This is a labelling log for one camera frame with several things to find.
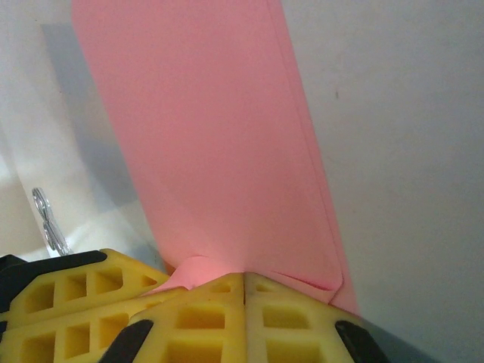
black plastic part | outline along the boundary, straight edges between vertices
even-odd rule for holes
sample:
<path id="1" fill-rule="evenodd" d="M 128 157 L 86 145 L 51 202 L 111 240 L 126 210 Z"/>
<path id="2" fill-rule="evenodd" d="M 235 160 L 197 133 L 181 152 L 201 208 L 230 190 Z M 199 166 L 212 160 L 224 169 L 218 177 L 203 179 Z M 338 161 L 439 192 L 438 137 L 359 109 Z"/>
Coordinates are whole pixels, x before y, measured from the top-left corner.
<path id="1" fill-rule="evenodd" d="M 14 255 L 0 257 L 0 271 L 7 267 L 19 265 L 21 263 L 26 263 L 26 261 Z"/>
<path id="2" fill-rule="evenodd" d="M 7 322 L 0 321 L 0 343 L 2 342 L 3 333 L 7 330 Z"/>
<path id="3" fill-rule="evenodd" d="M 344 320 L 334 327 L 355 363 L 390 363 L 366 329 Z"/>
<path id="4" fill-rule="evenodd" d="M 146 319 L 125 327 L 98 363 L 133 363 L 152 327 Z"/>
<path id="5" fill-rule="evenodd" d="M 101 251 L 76 253 L 69 256 L 41 259 L 12 265 L 0 271 L 0 312 L 7 312 L 13 299 L 37 276 L 49 272 L 102 262 L 107 258 Z"/>

pink paper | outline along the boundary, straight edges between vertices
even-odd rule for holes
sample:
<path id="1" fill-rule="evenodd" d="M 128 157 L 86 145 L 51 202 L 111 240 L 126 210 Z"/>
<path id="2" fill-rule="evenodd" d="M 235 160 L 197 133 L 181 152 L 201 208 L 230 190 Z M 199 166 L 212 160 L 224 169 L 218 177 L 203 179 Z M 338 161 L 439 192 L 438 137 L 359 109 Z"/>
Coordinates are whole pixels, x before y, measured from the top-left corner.
<path id="1" fill-rule="evenodd" d="M 280 4 L 73 2 L 163 288 L 255 271 L 355 311 Z"/>

pink sheet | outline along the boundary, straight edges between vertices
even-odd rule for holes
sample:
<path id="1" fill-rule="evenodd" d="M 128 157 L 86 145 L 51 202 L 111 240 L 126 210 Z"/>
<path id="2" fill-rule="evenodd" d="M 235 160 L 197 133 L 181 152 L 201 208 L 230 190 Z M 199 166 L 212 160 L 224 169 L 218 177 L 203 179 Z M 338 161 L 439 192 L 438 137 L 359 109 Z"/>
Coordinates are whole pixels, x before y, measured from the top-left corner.
<path id="1" fill-rule="evenodd" d="M 355 312 L 281 5 L 74 0 L 163 258 L 162 286 L 254 271 Z"/>

yellow foam block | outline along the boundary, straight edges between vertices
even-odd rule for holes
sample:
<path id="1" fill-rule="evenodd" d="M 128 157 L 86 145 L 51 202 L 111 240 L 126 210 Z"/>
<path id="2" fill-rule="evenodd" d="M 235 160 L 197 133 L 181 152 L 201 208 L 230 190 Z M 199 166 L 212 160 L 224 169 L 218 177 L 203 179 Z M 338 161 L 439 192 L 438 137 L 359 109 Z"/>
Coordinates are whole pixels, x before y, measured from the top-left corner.
<path id="1" fill-rule="evenodd" d="M 186 293 L 177 288 L 8 329 L 1 363 L 95 363 L 136 313 Z"/>
<path id="2" fill-rule="evenodd" d="M 354 363 L 334 326 L 358 317 L 250 273 L 245 304 L 247 362 Z"/>
<path id="3" fill-rule="evenodd" d="M 245 363 L 244 278 L 229 274 L 135 315 L 154 323 L 134 363 Z"/>
<path id="4" fill-rule="evenodd" d="M 139 296 L 169 276 L 114 250 L 102 262 L 37 276 L 0 314 L 8 329 Z"/>

metal clip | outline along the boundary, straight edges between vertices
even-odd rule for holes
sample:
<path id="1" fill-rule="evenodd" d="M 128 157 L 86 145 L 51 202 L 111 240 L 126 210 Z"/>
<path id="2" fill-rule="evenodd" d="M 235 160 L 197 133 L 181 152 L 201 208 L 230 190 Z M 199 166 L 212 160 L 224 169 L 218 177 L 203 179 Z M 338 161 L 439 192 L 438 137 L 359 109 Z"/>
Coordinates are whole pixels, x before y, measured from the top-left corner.
<path id="1" fill-rule="evenodd" d="M 57 251 L 61 256 L 70 255 L 73 251 L 67 246 L 66 239 L 62 235 L 61 229 L 57 225 L 51 204 L 48 202 L 44 191 L 41 188 L 32 189 L 33 201 L 43 219 L 44 235 L 47 245 Z"/>

